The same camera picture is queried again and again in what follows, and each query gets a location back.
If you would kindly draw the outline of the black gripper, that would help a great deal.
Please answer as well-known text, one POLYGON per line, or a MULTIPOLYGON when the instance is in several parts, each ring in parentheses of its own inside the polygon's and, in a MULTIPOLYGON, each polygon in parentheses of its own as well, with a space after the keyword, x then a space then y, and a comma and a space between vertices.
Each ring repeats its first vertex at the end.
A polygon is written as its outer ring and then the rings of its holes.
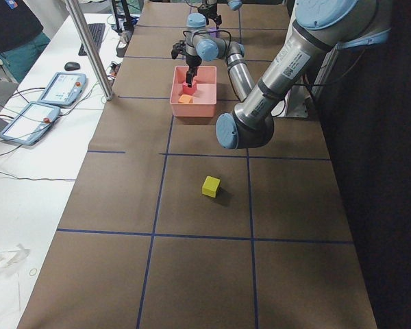
POLYGON ((202 63, 201 57, 197 54, 196 49, 186 43, 185 40, 179 40, 172 46, 171 57, 176 59, 179 55, 183 55, 188 65, 186 72, 186 83, 188 86, 192 86, 195 76, 197 75, 198 68, 202 63))

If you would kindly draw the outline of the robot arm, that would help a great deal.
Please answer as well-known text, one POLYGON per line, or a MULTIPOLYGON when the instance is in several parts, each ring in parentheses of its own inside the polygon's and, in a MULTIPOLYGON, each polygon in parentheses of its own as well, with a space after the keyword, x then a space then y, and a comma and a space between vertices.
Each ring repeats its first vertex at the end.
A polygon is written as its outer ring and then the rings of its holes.
POLYGON ((189 86, 203 61, 223 59, 240 103, 217 119, 217 140, 226 149, 262 147, 274 133, 272 110, 314 59, 333 48, 364 49, 386 42, 392 8, 392 1, 296 1, 290 38, 258 82, 249 74, 244 47, 214 37, 201 13, 188 15, 184 39, 173 45, 171 56, 185 56, 189 86))
POLYGON ((208 26, 212 21, 214 23, 215 31, 218 31, 219 27, 222 25, 222 16, 218 13, 219 3, 226 4, 231 11, 239 10, 242 7, 241 0, 202 0, 197 4, 194 4, 192 1, 185 1, 185 3, 196 9, 199 14, 204 16, 206 26, 208 26))

